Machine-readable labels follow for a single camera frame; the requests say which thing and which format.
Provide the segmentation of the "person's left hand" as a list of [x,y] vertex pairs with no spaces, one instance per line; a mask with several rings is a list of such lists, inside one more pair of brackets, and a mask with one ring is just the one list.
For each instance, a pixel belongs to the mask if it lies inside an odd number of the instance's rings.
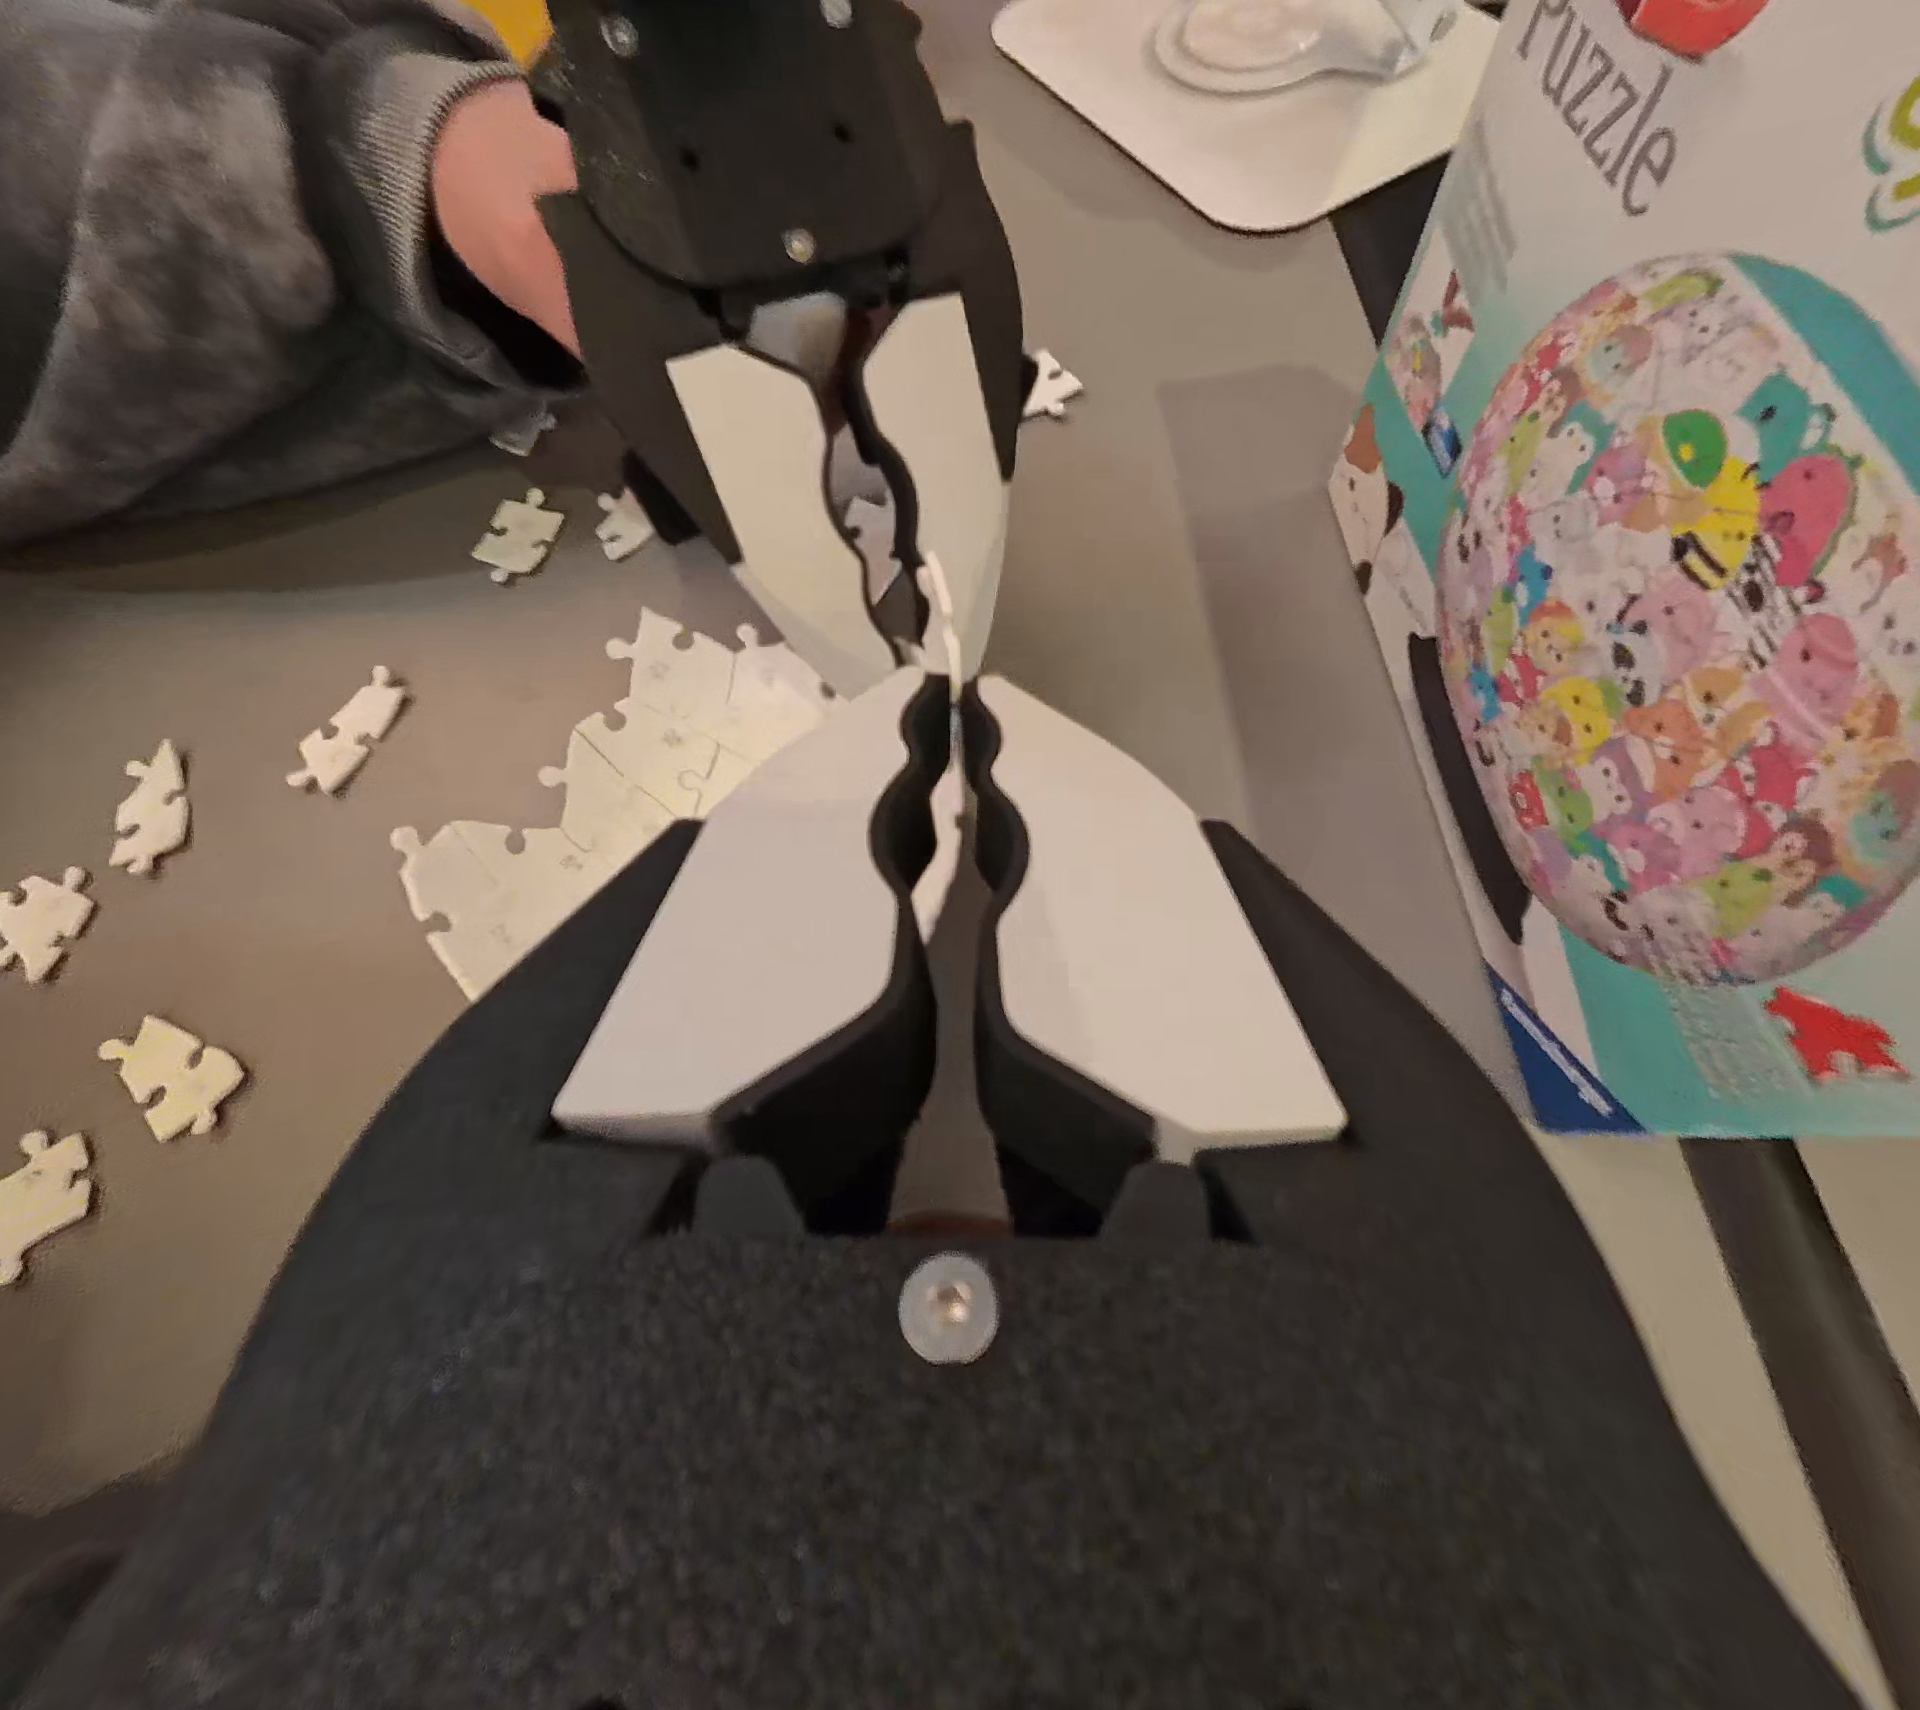
[[578,186],[563,131],[514,77],[464,93],[430,157],[432,211],[451,259],[506,310],[580,354],[563,260],[544,205]]

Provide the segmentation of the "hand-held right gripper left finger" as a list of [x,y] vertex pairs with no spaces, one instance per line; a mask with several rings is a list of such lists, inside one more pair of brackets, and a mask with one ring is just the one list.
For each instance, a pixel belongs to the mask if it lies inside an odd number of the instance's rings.
[[805,1217],[898,1160],[937,1064],[914,890],[949,726],[947,681],[900,669],[732,790],[560,1084],[555,1130],[764,1160]]

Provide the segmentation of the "single curved puzzle piece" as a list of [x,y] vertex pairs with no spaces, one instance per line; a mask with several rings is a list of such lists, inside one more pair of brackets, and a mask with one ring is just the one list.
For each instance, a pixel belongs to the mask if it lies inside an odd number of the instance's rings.
[[944,677],[947,693],[945,766],[927,798],[931,855],[912,890],[917,931],[923,940],[931,940],[963,856],[969,803],[963,763],[962,648],[947,579],[936,555],[923,559],[916,570],[916,585],[927,605],[922,662],[925,671]]

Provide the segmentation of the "partly built white puzzle ball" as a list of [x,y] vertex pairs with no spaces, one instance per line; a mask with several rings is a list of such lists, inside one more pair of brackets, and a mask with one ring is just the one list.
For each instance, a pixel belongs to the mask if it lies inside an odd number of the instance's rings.
[[539,770],[553,825],[459,818],[389,836],[406,907],[466,1002],[837,706],[802,656],[750,625],[726,646],[639,611],[635,634],[606,643],[606,656],[627,673],[627,693],[578,720],[560,763]]

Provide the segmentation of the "puzzle pieces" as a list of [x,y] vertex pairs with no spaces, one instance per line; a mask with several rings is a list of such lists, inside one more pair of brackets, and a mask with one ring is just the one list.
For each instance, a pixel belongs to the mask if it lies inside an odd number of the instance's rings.
[[[539,487],[527,487],[524,496],[502,499],[490,507],[487,526],[476,531],[469,546],[472,568],[459,580],[472,587],[482,582],[506,588],[512,585],[539,582],[539,570],[551,570],[547,559],[563,543],[565,513],[550,500]],[[506,693],[500,673],[502,633],[491,628],[484,643],[487,653],[479,671],[472,677],[462,673],[451,682],[440,679],[437,671],[426,665],[419,650],[407,646],[406,653],[415,662],[411,674],[407,666],[371,666],[365,677],[353,679],[353,690],[341,705],[328,715],[313,731],[299,738],[298,749],[286,750],[280,763],[293,763],[291,773],[275,774],[275,786],[286,786],[286,796],[304,796],[310,800],[368,798],[368,781],[362,770],[371,763],[381,769],[377,758],[381,743],[392,741],[395,724],[407,716],[419,715],[419,690],[424,688],[434,703],[446,696],[457,685],[454,695],[468,693]],[[147,758],[124,758],[122,777],[125,796],[114,800],[109,821],[109,850],[106,864],[112,872],[127,878],[151,883],[166,877],[166,864],[176,863],[181,850],[194,848],[196,826],[205,832],[208,823],[218,821],[214,828],[236,828],[238,818],[228,825],[232,811],[236,778],[222,777],[218,769],[210,773],[204,757],[191,747],[181,747],[160,733],[160,741]],[[400,860],[392,850],[389,836],[381,832],[377,845],[395,863],[395,887],[400,884]],[[255,828],[241,832],[240,855],[241,883],[253,883],[264,890],[262,902],[271,908],[289,908],[311,883],[310,866],[281,850],[284,836],[267,839]],[[18,969],[22,983],[48,983],[57,979],[59,966],[74,955],[84,931],[97,917],[97,884],[90,878],[87,864],[66,864],[57,878],[28,877],[3,890],[3,969]],[[189,1029],[171,1023],[162,1012],[141,1010],[134,1032],[127,1039],[107,1039],[97,1046],[97,1061],[112,1068],[118,1087],[131,1101],[139,1120],[156,1143],[173,1143],[181,1137],[205,1137],[222,1125],[224,1104],[245,1083],[245,1068],[233,1055]],[[63,1132],[59,1141],[50,1143],[50,1134],[28,1132],[28,1141],[18,1144],[18,1154],[26,1160],[24,1169],[3,1179],[3,1284],[16,1282],[26,1264],[26,1251],[33,1249],[57,1228],[66,1228],[85,1217],[90,1190],[84,1171],[87,1171],[87,1149],[76,1146],[79,1139]]]

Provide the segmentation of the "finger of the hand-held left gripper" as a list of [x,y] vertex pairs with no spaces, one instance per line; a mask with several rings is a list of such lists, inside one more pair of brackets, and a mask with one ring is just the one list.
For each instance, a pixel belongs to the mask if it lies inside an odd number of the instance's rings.
[[837,296],[782,298],[754,313],[742,341],[663,367],[727,531],[713,546],[727,549],[738,585],[835,695],[872,690],[900,666],[833,499],[825,386],[849,331]]
[[916,570],[939,560],[962,681],[974,681],[996,619],[1008,481],[959,295],[912,298],[890,317],[855,367],[848,419],[884,478],[900,582],[930,607]]

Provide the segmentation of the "white board stand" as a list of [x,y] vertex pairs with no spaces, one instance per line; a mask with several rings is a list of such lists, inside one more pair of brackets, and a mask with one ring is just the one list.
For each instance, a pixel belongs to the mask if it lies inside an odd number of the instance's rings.
[[1215,229],[1307,229],[1444,159],[1497,41],[1470,0],[1011,0],[992,43]]

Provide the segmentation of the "colourful puzzle ball box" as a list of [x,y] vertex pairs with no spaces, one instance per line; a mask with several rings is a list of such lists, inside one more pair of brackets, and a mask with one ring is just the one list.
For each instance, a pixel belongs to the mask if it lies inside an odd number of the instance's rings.
[[1918,1132],[1916,6],[1507,0],[1329,478],[1550,1132]]

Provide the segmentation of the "person's grey sleeved left forearm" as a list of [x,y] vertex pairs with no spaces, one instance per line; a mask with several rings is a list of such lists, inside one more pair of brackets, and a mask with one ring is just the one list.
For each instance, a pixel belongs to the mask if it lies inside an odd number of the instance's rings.
[[437,229],[457,0],[3,0],[2,545],[522,442],[580,357]]

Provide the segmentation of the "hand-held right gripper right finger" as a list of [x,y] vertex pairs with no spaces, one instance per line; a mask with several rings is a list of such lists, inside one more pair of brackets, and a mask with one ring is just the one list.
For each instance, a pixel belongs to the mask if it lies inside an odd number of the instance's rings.
[[962,729],[974,1092],[1013,1220],[1086,1235],[1146,1167],[1335,1143],[1347,1110],[1220,826],[1002,677],[967,688]]

